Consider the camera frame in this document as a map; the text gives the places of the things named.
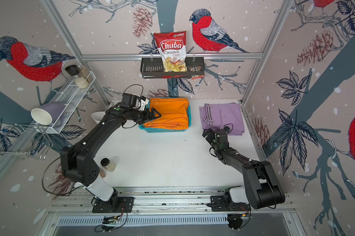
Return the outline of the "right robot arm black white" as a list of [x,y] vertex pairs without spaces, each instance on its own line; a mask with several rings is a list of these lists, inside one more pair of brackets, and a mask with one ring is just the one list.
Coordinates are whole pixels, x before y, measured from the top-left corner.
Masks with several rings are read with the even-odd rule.
[[254,209],[273,207],[285,202],[285,194],[268,161],[257,161],[245,157],[229,146],[226,126],[222,129],[205,129],[203,137],[211,145],[212,154],[223,164],[242,173],[245,195]]

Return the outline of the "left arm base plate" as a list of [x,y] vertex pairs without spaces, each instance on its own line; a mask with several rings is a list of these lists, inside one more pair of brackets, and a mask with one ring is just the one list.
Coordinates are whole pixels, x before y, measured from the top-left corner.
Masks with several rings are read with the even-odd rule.
[[134,205],[134,197],[114,197],[108,202],[95,199],[93,213],[130,213]]

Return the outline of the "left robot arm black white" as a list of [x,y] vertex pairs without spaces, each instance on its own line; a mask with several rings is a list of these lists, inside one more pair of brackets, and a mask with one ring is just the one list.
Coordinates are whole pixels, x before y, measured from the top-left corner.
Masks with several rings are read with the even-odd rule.
[[135,110],[111,107],[102,120],[80,142],[61,151],[63,177],[81,184],[94,197],[109,206],[117,205],[117,191],[109,186],[100,176],[100,170],[94,157],[104,142],[127,121],[144,124],[162,117],[154,108]]

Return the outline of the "purple pants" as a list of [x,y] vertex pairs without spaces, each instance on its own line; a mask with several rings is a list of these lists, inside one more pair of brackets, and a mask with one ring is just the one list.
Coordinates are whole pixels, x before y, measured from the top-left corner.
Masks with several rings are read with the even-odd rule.
[[240,106],[237,103],[205,104],[200,109],[202,129],[220,129],[228,126],[229,135],[242,136],[245,132]]

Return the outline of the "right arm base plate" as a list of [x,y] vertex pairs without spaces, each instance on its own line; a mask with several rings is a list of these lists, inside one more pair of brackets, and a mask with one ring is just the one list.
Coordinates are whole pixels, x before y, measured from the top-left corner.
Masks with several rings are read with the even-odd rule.
[[207,207],[211,208],[212,211],[251,211],[251,205],[249,203],[233,203],[230,200],[226,201],[223,195],[211,196]]

